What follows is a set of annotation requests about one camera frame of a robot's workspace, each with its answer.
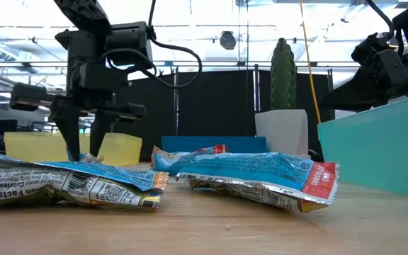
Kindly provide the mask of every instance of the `potted cactus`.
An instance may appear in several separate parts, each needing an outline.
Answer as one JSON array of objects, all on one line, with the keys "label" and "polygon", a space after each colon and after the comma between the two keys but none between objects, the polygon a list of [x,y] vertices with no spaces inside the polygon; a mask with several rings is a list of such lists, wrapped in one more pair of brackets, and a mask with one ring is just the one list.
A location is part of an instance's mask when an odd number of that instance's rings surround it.
[{"label": "potted cactus", "polygon": [[256,132],[265,137],[270,152],[308,154],[305,110],[295,110],[297,98],[294,53],[280,38],[271,60],[271,111],[256,114]]}]

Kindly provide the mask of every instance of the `white planter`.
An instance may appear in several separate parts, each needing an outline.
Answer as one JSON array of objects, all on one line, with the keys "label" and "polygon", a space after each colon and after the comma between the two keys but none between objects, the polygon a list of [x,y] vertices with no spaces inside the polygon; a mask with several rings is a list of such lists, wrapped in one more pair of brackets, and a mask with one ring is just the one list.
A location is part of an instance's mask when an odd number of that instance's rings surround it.
[{"label": "white planter", "polygon": [[257,136],[265,137],[270,152],[308,155],[308,120],[305,110],[271,110],[258,113]]}]

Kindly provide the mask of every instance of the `blue box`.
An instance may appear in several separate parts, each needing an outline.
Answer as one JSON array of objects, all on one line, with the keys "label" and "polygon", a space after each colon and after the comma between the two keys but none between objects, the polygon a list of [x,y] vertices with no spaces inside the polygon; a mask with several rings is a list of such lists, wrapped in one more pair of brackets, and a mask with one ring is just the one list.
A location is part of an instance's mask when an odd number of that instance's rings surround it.
[{"label": "blue box", "polygon": [[166,136],[161,143],[166,152],[194,152],[214,145],[227,145],[231,153],[267,152],[265,137]]},{"label": "blue box", "polygon": [[408,98],[318,126],[341,181],[408,195]]}]

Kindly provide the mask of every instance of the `black backdrop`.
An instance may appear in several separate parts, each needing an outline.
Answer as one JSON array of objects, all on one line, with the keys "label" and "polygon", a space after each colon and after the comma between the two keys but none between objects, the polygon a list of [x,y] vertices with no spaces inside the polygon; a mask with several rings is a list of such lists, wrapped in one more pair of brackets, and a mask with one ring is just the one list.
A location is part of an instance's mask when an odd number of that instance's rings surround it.
[{"label": "black backdrop", "polygon": [[[174,83],[172,76],[164,80]],[[116,123],[113,132],[141,137],[141,160],[149,161],[154,145],[161,147],[162,136],[174,134],[174,90],[152,79],[139,79],[132,81],[132,86],[118,99],[146,107],[145,117],[133,123]]]},{"label": "black backdrop", "polygon": [[[329,93],[332,86],[331,77],[313,74],[312,79],[317,98]],[[263,113],[270,110],[270,71],[259,71],[259,88],[261,112]],[[297,74],[297,109],[306,110],[308,117],[308,147],[322,155],[322,148],[317,136],[317,115],[312,99],[309,74]],[[319,112],[322,122],[334,119],[334,110],[320,109]]]},{"label": "black backdrop", "polygon": [[[178,82],[195,73],[179,73]],[[254,136],[252,71],[203,72],[178,90],[178,135]]]}]

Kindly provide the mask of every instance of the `yellow container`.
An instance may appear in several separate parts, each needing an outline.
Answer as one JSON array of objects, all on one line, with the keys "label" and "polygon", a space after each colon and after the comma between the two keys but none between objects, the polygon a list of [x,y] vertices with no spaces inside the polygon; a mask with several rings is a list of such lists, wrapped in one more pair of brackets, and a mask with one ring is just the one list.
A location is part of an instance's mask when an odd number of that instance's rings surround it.
[{"label": "yellow container", "polygon": [[[5,132],[6,154],[27,162],[66,162],[66,144],[61,134]],[[89,152],[89,134],[80,134],[80,150]],[[107,133],[99,157],[111,166],[136,164],[140,160],[142,139],[126,134]]]}]

